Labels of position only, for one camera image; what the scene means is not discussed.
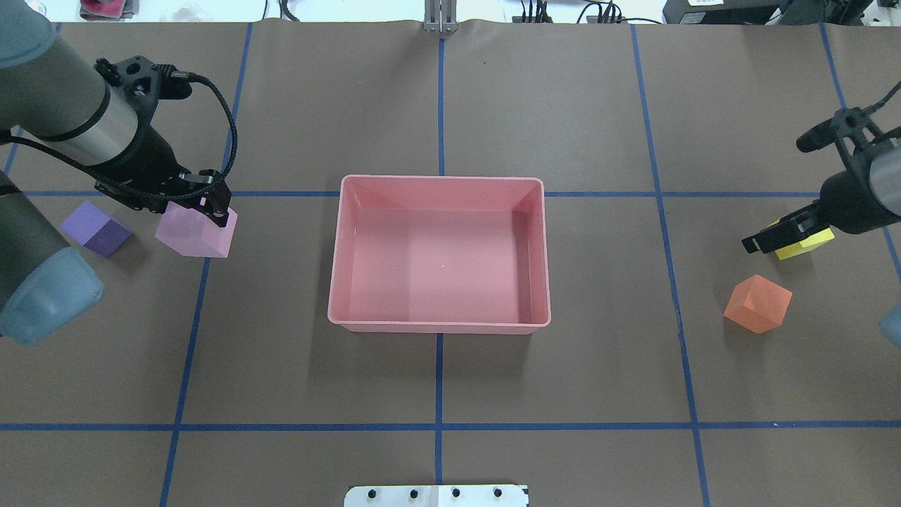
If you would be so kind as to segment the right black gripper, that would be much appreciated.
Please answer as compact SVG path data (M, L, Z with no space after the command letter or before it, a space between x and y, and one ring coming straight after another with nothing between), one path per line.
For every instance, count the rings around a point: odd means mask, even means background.
M741 245L749 254L770 254L830 227L862 234L894 224L895 163L872 161L828 177L819 202L782 216Z

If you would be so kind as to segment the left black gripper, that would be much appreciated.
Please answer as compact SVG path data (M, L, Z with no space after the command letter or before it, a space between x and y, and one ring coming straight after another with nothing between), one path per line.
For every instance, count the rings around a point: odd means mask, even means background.
M94 169L130 190L103 182L94 183L94 189L133 211L163 213L174 196L184 195L182 201L199 201L199 211L216 227L228 225L232 193L222 185L222 173L184 169L170 144L149 124L139 125L135 140L123 154Z

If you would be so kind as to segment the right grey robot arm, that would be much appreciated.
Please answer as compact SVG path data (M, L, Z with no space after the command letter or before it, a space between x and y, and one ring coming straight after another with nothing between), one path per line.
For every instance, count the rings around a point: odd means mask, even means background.
M863 234L899 222L899 149L863 161L821 184L819 198L782 216L741 244L749 254L769 254L807 240L826 229Z

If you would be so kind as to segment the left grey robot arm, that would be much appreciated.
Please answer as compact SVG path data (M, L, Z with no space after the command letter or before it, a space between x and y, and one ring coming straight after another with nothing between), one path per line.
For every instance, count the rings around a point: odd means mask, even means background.
M161 100L187 99L194 83L219 101L234 144L221 170L191 173L151 121ZM25 1L2 3L2 144L48 154L86 173L133 211L197 212L218 231L234 224L225 179L237 156L237 125L209 78L136 56L87 63ZM2 335L36 344L96 305L93 268L2 176Z

